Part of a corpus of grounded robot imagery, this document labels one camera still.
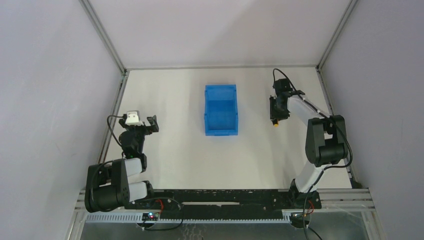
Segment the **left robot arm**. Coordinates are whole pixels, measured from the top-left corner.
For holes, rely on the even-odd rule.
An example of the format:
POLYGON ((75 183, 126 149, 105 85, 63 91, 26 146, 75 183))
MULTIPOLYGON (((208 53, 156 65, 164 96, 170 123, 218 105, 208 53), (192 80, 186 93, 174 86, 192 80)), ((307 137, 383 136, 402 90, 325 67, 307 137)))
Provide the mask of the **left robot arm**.
POLYGON ((131 183, 129 177, 147 170, 143 153, 145 138, 159 132, 156 115, 147 117, 146 125, 133 113, 118 117, 124 128, 113 138, 121 147, 121 158, 88 167, 84 205, 90 213, 111 212, 119 207, 133 209, 138 201, 151 201, 154 196, 148 180, 131 183))

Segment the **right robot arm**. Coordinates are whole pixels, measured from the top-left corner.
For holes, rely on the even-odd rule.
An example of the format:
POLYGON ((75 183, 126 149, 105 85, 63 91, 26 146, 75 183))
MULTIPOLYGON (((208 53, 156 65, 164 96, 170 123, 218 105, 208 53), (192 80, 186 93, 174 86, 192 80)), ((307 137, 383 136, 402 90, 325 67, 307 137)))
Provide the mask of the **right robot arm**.
POLYGON ((307 163, 292 180, 288 191, 294 206, 308 202, 316 192, 324 172, 340 168, 339 162, 350 153, 345 120, 341 115, 327 115, 301 94, 282 92, 269 98, 270 120, 277 126, 296 115, 307 127, 305 155, 307 163))

